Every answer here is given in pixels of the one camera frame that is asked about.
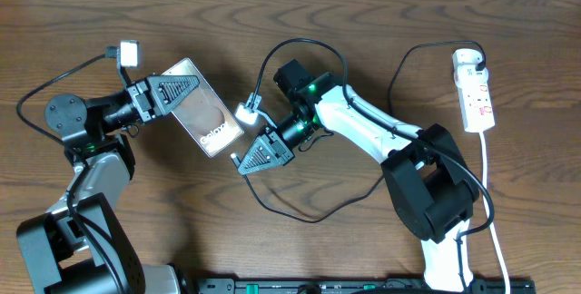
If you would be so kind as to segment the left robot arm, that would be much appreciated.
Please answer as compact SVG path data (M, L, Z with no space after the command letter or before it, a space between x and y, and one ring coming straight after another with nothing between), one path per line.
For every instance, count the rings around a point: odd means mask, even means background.
M151 75L109 96L65 93L46 105L74 178L56 204L17 229L35 292L195 292L172 264L140 262L113 209L134 174L124 130L167 115L198 85L193 75Z

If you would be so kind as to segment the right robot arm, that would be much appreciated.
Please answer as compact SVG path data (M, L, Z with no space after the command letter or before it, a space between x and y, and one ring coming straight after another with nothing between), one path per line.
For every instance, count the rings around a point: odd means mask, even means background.
M473 280L465 245L456 241L468 229L479 187L450 133L438 124L422 130L367 103L333 73L312 76L296 60L283 65L274 82L292 105L281 122L260 129L243 158L239 174L284 166L294 149L320 128L355 143L382 169L395 212L421 241L431 289L460 292Z

